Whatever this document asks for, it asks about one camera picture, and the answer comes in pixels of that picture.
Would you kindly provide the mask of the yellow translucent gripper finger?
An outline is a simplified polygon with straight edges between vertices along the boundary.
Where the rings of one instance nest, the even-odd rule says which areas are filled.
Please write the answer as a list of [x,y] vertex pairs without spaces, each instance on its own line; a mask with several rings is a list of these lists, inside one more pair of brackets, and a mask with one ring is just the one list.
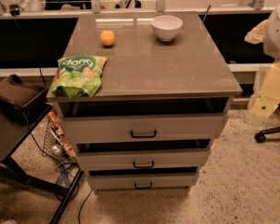
[[280,105],[280,62],[265,69],[264,78],[250,112],[260,118],[268,118]]

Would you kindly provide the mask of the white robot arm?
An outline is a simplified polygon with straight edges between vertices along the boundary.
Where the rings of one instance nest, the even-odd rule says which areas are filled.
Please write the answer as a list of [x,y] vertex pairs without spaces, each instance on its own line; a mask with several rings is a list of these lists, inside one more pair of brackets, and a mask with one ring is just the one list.
[[251,44],[262,42],[264,53],[274,58],[274,63],[265,70],[256,100],[250,105],[252,113],[268,118],[280,104],[280,4],[267,20],[246,34],[245,41]]

